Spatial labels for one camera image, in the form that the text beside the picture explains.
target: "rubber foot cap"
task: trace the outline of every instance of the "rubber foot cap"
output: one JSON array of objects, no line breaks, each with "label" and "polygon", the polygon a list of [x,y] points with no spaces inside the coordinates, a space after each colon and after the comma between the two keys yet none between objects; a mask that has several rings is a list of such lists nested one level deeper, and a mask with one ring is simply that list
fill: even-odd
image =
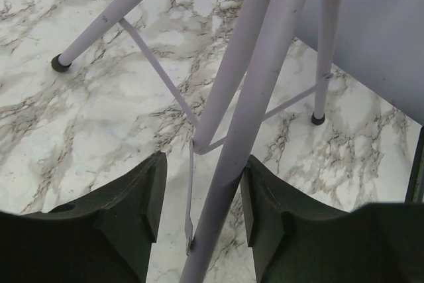
[{"label": "rubber foot cap", "polygon": [[52,60],[52,68],[53,68],[53,70],[55,70],[57,72],[60,72],[60,73],[63,73],[63,72],[68,71],[69,70],[69,67],[71,66],[71,64],[69,66],[63,66],[63,65],[61,65],[60,62],[59,62],[59,57],[60,57],[60,54],[58,56],[55,56],[53,58],[53,60]]},{"label": "rubber foot cap", "polygon": [[314,114],[312,113],[312,117],[311,117],[311,122],[312,124],[319,126],[321,124],[323,124],[325,122],[325,115],[323,116],[322,119],[317,119]]}]

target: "white marble floor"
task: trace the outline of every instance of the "white marble floor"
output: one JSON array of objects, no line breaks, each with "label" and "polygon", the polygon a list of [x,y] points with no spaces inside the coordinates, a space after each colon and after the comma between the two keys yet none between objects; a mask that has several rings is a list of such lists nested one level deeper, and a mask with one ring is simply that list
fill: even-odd
[{"label": "white marble floor", "polygon": [[[178,282],[185,260],[187,142],[193,129],[129,35],[115,27],[67,74],[50,60],[111,0],[0,0],[0,209],[48,211],[130,170],[155,150],[169,172],[148,282]],[[240,0],[146,0],[129,16],[200,114]],[[314,81],[316,52],[295,40],[272,106]],[[335,207],[402,201],[419,125],[334,68],[327,122],[313,97],[266,121],[254,154],[279,177]],[[217,137],[228,127],[234,103]],[[199,217],[219,149],[196,157]],[[206,282],[255,282],[240,195]]]}]

